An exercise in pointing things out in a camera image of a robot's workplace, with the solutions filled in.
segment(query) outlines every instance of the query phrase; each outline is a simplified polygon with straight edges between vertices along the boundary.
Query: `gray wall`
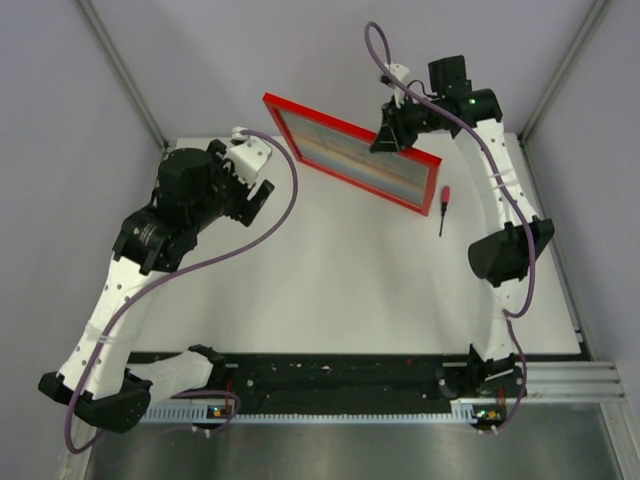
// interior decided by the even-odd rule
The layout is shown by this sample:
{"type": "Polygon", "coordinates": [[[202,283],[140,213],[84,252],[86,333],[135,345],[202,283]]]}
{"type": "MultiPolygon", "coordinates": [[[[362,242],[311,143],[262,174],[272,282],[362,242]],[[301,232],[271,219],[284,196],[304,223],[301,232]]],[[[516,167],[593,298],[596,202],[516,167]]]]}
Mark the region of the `gray wall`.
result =
{"type": "Polygon", "coordinates": [[[519,131],[592,0],[94,0],[165,135],[273,133],[265,91],[377,129],[377,83],[363,28],[377,20],[393,59],[464,54],[519,131]]]}
{"type": "Polygon", "coordinates": [[[530,143],[591,342],[640,414],[640,2],[618,0],[530,143]]]}
{"type": "Polygon", "coordinates": [[[98,298],[159,154],[69,0],[0,16],[0,477],[57,475],[63,407],[37,390],[98,298]]]}

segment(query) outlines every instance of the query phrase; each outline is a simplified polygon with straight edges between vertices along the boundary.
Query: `screwdriver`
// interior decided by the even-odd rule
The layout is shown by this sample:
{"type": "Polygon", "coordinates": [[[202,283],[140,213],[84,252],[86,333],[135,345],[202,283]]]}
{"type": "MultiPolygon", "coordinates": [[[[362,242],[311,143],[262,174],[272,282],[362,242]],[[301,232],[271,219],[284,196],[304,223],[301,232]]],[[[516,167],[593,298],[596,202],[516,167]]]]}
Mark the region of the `screwdriver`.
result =
{"type": "Polygon", "coordinates": [[[440,194],[440,234],[439,237],[442,236],[442,227],[444,226],[444,214],[447,213],[447,206],[449,205],[449,197],[451,197],[451,189],[449,185],[445,185],[442,188],[442,193],[440,194]]]}

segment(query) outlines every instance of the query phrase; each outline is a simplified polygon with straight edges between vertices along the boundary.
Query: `black bracket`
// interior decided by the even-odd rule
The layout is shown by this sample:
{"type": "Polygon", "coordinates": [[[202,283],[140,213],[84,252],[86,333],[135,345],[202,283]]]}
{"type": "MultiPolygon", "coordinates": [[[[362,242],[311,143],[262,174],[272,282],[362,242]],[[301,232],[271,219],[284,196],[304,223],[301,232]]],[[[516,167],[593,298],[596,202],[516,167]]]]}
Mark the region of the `black bracket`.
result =
{"type": "MultiPolygon", "coordinates": [[[[473,90],[467,78],[464,56],[447,57],[429,63],[429,78],[435,98],[431,102],[471,127],[482,120],[502,120],[502,110],[492,90],[473,90]]],[[[382,126],[371,152],[400,152],[410,148],[419,133],[447,130],[456,136],[460,127],[424,105],[405,96],[398,107],[395,99],[382,106],[382,126]]]]}
{"type": "Polygon", "coordinates": [[[497,398],[500,389],[506,397],[516,397],[522,384],[522,370],[515,362],[513,354],[485,362],[470,346],[465,367],[440,366],[436,369],[439,392],[450,400],[460,397],[497,398]]]}
{"type": "Polygon", "coordinates": [[[173,272],[197,245],[197,235],[214,220],[227,216],[251,225],[275,187],[265,180],[249,198],[253,186],[235,174],[219,140],[207,151],[174,150],[158,168],[158,186],[151,201],[125,219],[113,246],[114,259],[128,258],[151,270],[173,272]]]}
{"type": "MultiPolygon", "coordinates": [[[[45,373],[38,390],[57,403],[69,405],[73,392],[63,381],[64,377],[56,372],[45,373]]],[[[126,370],[120,393],[92,400],[91,394],[85,392],[78,399],[74,413],[94,427],[116,433],[128,432],[138,424],[149,407],[151,385],[150,381],[140,380],[126,370]]]]}
{"type": "MultiPolygon", "coordinates": [[[[534,218],[529,224],[533,233],[536,259],[540,256],[555,233],[549,218],[534,218]]],[[[506,223],[504,230],[493,233],[469,246],[469,264],[473,273],[499,287],[502,282],[518,278],[522,280],[529,268],[529,249],[524,227],[506,223]]]]}

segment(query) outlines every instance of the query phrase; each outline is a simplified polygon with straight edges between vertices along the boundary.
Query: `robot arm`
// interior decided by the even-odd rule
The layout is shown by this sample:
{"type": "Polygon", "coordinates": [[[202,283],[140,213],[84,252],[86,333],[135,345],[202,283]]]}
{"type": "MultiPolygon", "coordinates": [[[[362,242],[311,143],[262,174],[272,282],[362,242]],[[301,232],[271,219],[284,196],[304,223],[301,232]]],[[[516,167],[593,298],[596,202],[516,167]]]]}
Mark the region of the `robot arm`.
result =
{"type": "Polygon", "coordinates": [[[234,129],[230,148],[214,140],[207,151],[174,150],[160,164],[151,201],[122,224],[107,280],[80,341],[58,372],[42,376],[39,390],[68,404],[96,344],[103,344],[75,410],[90,425],[125,432],[149,405],[204,387],[212,371],[223,368],[222,356],[202,346],[150,365],[126,368],[159,289],[128,309],[108,337],[103,337],[103,331],[124,303],[175,272],[184,255],[195,248],[197,235],[214,220],[227,216],[245,226],[252,223],[274,190],[264,181],[249,198],[271,148],[241,131],[234,129]]]}
{"type": "MultiPolygon", "coordinates": [[[[394,66],[409,77],[406,68],[394,66]]],[[[469,264],[474,274],[485,280],[480,295],[479,320],[470,358],[470,383],[482,382],[510,373],[515,364],[513,345],[504,310],[514,311],[521,305],[526,282],[529,252],[524,227],[511,205],[502,198],[504,186],[517,201],[518,207],[531,227],[536,258],[554,234],[550,219],[540,220],[526,198],[504,139],[502,111],[491,90],[473,90],[467,79],[463,56],[449,57],[429,64],[431,89],[435,93],[432,103],[453,113],[471,126],[487,144],[496,162],[499,177],[490,168],[487,158],[472,135],[410,97],[398,102],[401,89],[394,88],[390,102],[382,106],[382,126],[371,145],[372,152],[398,152],[409,148],[418,134],[437,130],[451,133],[464,154],[478,187],[485,212],[486,237],[473,243],[468,250],[469,264]]],[[[391,84],[383,77],[381,81],[391,84]]]]}

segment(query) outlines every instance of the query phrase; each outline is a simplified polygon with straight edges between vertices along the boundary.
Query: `white table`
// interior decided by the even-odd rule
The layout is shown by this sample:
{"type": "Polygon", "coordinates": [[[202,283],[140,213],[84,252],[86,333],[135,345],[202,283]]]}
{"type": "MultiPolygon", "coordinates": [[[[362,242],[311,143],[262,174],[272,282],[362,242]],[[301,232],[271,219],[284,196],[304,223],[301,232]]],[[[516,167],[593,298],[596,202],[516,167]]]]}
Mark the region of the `white table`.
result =
{"type": "MultiPolygon", "coordinates": [[[[528,183],[515,137],[509,140],[528,183]]],[[[206,148],[208,141],[182,139],[177,146],[206,148]]],[[[446,184],[452,197],[442,238],[438,199],[425,218],[297,164],[299,199],[283,227],[250,252],[170,282],[134,350],[178,351],[201,343],[243,353],[467,353],[480,284],[467,247],[482,237],[483,212],[448,135],[424,135],[416,146],[443,158],[438,194],[446,184]]],[[[244,245],[277,220],[290,198],[291,177],[275,149],[264,177],[276,190],[254,224],[214,222],[183,266],[244,245]]],[[[548,248],[537,267],[534,302],[514,321],[516,334],[526,353],[578,353],[548,248]]]]}

